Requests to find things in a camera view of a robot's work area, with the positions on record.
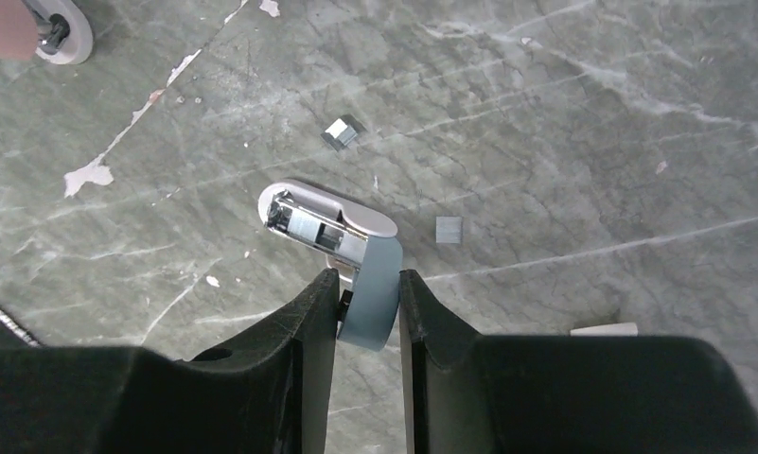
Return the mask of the white staple box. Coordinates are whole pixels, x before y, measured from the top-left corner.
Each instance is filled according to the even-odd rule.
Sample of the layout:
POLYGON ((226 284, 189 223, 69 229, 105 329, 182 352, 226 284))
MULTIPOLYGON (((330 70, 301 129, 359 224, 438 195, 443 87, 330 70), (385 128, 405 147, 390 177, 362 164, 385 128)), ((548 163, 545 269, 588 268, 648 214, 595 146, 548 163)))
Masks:
POLYGON ((627 337, 638 336, 639 328, 635 323, 607 323, 575 328, 570 331, 572 337, 627 337))

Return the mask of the loose staple strip on table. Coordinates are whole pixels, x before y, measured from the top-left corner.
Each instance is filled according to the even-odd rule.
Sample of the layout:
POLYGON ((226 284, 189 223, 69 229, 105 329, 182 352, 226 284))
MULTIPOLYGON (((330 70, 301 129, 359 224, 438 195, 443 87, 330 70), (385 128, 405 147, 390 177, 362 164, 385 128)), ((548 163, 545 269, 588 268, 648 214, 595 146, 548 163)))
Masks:
POLYGON ((435 242, 458 245, 463 241, 462 217, 437 217, 435 219, 435 242))

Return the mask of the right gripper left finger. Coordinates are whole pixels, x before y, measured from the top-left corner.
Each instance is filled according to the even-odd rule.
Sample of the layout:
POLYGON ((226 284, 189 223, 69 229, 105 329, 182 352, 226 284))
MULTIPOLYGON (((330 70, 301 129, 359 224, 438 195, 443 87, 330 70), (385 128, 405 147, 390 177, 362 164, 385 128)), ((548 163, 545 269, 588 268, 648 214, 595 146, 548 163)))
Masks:
POLYGON ((339 277, 190 360, 0 348, 0 453, 321 453, 339 277))

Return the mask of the blue mini stapler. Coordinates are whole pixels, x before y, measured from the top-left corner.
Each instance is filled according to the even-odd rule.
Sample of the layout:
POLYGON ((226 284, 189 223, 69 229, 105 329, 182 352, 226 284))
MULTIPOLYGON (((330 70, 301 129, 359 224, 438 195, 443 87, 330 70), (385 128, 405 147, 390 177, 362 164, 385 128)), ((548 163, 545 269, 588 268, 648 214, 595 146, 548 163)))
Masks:
POLYGON ((257 212, 267 230, 322 253, 345 283, 338 339, 383 349, 399 306, 397 225, 360 202, 294 179, 264 188, 257 212))

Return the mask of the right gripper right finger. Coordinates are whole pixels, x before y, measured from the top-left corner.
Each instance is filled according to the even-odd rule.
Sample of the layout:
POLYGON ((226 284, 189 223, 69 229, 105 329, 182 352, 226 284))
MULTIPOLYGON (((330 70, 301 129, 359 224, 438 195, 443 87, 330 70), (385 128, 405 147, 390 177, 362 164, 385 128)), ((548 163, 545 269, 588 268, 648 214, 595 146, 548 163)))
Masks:
POLYGON ((709 343, 484 335, 399 276, 411 453, 758 453, 758 413, 709 343))

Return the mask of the pink mini stapler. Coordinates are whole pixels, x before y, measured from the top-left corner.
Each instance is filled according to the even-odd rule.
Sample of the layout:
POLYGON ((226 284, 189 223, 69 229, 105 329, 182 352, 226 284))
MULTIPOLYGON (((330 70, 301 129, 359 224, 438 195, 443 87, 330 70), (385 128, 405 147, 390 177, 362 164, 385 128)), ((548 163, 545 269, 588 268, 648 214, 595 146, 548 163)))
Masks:
POLYGON ((75 65, 88 60, 94 42, 87 17, 71 0, 0 0, 0 59, 38 56, 75 65))

